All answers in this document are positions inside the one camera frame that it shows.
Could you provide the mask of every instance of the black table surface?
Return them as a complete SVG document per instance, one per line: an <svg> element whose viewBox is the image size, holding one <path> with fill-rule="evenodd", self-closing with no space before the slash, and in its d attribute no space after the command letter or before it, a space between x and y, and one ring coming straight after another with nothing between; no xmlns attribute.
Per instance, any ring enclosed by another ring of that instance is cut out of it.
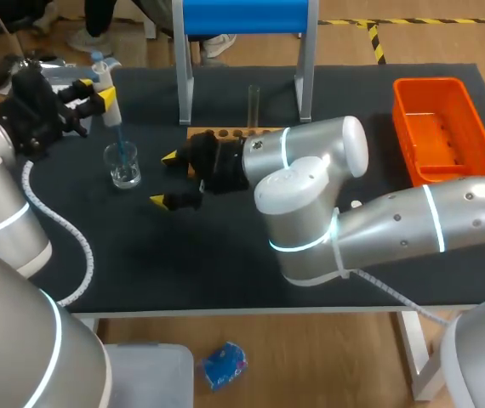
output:
<svg viewBox="0 0 485 408"><path fill-rule="evenodd" d="M391 120L392 83L399 77L458 77L485 125L485 83L475 65L319 66L312 120L358 117L366 130L369 168L346 183L339 208L411 186ZM195 71L192 125L244 127L248 86L260 86L260 126L298 124L294 68L202 68ZM178 148L173 70L115 72L125 137L139 149L141 184L111 186L102 160L115 140L100 119L88 139L66 138L33 169L31 186L88 238L95 256L93 281L69 307L75 313L190 309L357 308L398 306L356 276L311 288L289 284L270 249L251 192L206 196L202 208L166 212L148 197L181 191L187 181L167 172L161 158ZM32 281L61 299L80 283L83 253L59 225L38 214L54 248ZM367 272L423 305L485 301L485 246L366 268Z"/></svg>

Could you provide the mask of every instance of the orange container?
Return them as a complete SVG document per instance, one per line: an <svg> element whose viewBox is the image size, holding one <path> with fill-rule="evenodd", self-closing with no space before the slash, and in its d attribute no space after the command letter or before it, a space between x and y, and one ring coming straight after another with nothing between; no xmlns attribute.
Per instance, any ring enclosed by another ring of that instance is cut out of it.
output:
<svg viewBox="0 0 485 408"><path fill-rule="evenodd" d="M392 113L413 185L485 175L485 129L456 78L394 82Z"/></svg>

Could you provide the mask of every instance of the white cap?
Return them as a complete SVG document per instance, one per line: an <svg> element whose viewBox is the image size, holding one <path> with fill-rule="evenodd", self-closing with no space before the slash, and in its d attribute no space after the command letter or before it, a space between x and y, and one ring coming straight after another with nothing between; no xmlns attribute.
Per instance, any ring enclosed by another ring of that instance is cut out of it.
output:
<svg viewBox="0 0 485 408"><path fill-rule="evenodd" d="M345 116L343 121L343 143L345 156L352 176L361 177L368 170L368 140L362 123L354 116Z"/></svg>
<svg viewBox="0 0 485 408"><path fill-rule="evenodd" d="M261 213L278 215L311 204L329 183L326 167L319 157L301 157L289 168L277 170L256 186L256 207Z"/></svg>

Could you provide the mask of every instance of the glass beaker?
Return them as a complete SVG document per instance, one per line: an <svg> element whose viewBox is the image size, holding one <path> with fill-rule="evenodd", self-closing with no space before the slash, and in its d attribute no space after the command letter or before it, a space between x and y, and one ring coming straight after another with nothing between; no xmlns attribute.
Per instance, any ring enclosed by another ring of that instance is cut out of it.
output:
<svg viewBox="0 0 485 408"><path fill-rule="evenodd" d="M105 164L118 189L132 189L140 183L137 147L131 142L113 143L105 149Z"/></svg>

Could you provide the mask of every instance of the white sneaker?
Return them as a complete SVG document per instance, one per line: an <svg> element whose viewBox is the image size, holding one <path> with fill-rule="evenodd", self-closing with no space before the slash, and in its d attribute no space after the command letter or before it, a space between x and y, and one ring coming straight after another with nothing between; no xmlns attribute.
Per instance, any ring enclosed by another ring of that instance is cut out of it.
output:
<svg viewBox="0 0 485 408"><path fill-rule="evenodd" d="M38 31L41 35L47 36L51 30L52 24L58 17L59 10L57 9L55 2L48 3L46 4L44 15L32 23L32 28Z"/></svg>
<svg viewBox="0 0 485 408"><path fill-rule="evenodd" d="M226 51L237 38L236 34L222 34L203 42L207 58L216 58Z"/></svg>
<svg viewBox="0 0 485 408"><path fill-rule="evenodd" d="M67 40L66 43L78 51L84 53L101 52L105 57L112 55L112 46L108 34L101 34L98 37L91 37L85 28L76 31Z"/></svg>

